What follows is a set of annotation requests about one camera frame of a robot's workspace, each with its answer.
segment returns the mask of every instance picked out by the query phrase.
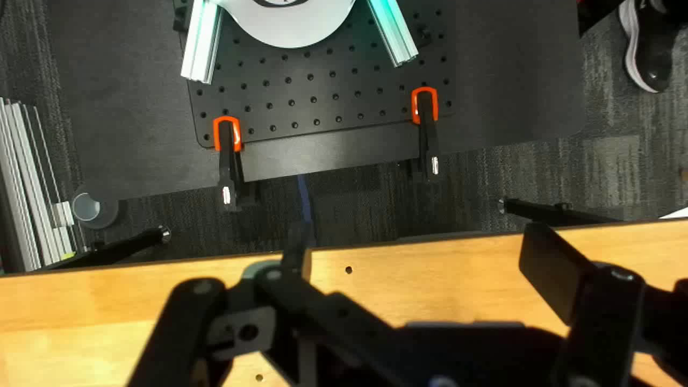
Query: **black pegboard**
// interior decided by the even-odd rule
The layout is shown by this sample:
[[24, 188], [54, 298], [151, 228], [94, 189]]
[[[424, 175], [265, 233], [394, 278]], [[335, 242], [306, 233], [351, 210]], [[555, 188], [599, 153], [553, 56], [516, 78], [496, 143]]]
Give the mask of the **black pegboard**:
[[437, 87], [443, 118], [454, 107], [455, 2], [400, 2], [421, 56], [400, 69], [364, 2], [327, 41], [306, 50], [275, 50], [224, 15], [213, 85], [189, 85], [196, 138], [210, 147], [219, 115], [242, 121], [247, 143], [407, 124], [410, 91]]

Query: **wooden table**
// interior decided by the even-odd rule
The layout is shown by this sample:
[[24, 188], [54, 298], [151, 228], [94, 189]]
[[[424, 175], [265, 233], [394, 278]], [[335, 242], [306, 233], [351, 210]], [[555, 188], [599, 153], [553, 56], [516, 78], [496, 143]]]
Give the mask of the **wooden table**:
[[[688, 278], [688, 221], [570, 231], [589, 258], [622, 265], [670, 290]], [[407, 321], [523, 321], [564, 334], [517, 274], [519, 234], [314, 254], [311, 282], [343, 290], [390, 326]], [[0, 279], [0, 385], [125, 385], [174, 284], [235, 284], [259, 258], [126, 268]], [[636, 376], [670, 384], [638, 357]], [[242, 357], [231, 385], [284, 385], [259, 356]]]

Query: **bolt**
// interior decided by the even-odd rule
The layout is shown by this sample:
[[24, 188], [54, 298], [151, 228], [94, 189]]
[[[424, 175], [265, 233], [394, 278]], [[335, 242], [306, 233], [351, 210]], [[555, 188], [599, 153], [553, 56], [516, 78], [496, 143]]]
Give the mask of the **bolt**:
[[633, 282], [633, 279], [636, 279], [636, 276], [622, 274], [622, 271], [618, 271], [618, 270], [613, 270], [610, 276], [613, 276], [615, 279], [621, 279], [621, 282]]
[[458, 384], [449, 376], [431, 376], [427, 387], [458, 387]]
[[159, 234], [160, 234], [160, 243], [168, 245], [172, 242], [172, 231], [166, 226], [157, 226]]
[[570, 387], [599, 387], [595, 382], [587, 379], [587, 376], [571, 376]]

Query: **screw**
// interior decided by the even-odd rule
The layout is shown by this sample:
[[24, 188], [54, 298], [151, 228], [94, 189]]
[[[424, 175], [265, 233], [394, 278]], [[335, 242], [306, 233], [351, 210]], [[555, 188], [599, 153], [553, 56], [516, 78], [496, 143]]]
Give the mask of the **screw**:
[[282, 274], [278, 271], [270, 271], [270, 274], [266, 274], [266, 279], [277, 282], [277, 279], [282, 279]]
[[449, 376], [431, 376], [427, 387], [458, 387], [458, 384]]
[[621, 282], [633, 282], [633, 279], [636, 279], [636, 276], [622, 274], [622, 271], [618, 271], [618, 270], [613, 270], [610, 276], [613, 276], [615, 279], [621, 279]]

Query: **black metal bracket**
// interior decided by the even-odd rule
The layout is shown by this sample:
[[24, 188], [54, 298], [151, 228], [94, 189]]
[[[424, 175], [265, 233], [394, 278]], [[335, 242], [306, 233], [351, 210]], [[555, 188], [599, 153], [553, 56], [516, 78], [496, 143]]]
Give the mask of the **black metal bracket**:
[[306, 238], [294, 228], [282, 265], [255, 268], [230, 290], [214, 279], [175, 286], [128, 385], [222, 385], [247, 354], [292, 385], [644, 385], [630, 375], [636, 350], [685, 385], [685, 282], [652, 288], [545, 226], [526, 228], [519, 271], [570, 326], [564, 340], [523, 326], [394, 329], [304, 279]]
[[658, 290], [622, 268], [595, 265], [553, 228], [529, 225], [519, 274], [570, 327], [556, 359], [556, 382], [628, 385], [636, 350], [681, 385], [688, 384], [688, 298]]
[[509, 215], [517, 215], [517, 217], [526, 217], [534, 225], [545, 225], [553, 228], [556, 228], [556, 226], [618, 225], [618, 220], [571, 212], [570, 205], [564, 205], [564, 202], [547, 207], [547, 205], [533, 205], [533, 202], [517, 200], [517, 198], [500, 198], [499, 212], [509, 213]]

